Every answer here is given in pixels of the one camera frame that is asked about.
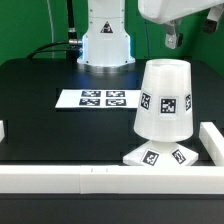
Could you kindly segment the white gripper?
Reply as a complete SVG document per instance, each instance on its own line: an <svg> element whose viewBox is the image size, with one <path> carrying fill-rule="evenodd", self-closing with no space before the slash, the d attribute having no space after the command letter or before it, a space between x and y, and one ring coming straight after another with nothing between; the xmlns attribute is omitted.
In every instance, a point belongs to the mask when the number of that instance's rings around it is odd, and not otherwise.
<svg viewBox="0 0 224 224"><path fill-rule="evenodd" d="M179 18L208 8L211 9L204 21L203 31L213 34L224 16L224 0L138 0L138 10L143 18L157 24L165 23L165 45L170 49L182 45L183 34L178 30L181 24Z"/></svg>

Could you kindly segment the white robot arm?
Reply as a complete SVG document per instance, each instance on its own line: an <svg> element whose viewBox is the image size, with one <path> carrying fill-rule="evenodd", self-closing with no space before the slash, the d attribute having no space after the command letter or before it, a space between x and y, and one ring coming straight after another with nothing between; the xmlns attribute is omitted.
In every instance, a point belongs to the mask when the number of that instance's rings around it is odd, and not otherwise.
<svg viewBox="0 0 224 224"><path fill-rule="evenodd" d="M181 19L205 9L210 10L206 22L214 32L224 14L224 0L138 0L140 15L164 26L165 45L170 49L180 46ZM80 68L98 73L117 72L135 63L124 21L125 0L88 0L88 30L77 60Z"/></svg>

